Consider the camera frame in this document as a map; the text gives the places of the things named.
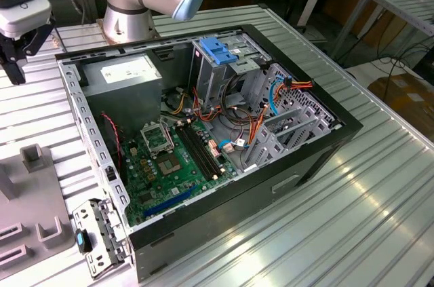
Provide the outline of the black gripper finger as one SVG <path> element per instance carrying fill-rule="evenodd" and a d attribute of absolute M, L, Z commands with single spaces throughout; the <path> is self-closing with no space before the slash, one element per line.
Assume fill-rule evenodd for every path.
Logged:
<path fill-rule="evenodd" d="M 55 20 L 23 34 L 18 39 L 1 34 L 1 67 L 13 85 L 26 83 L 23 66 L 27 57 L 34 56 L 52 33 Z"/>

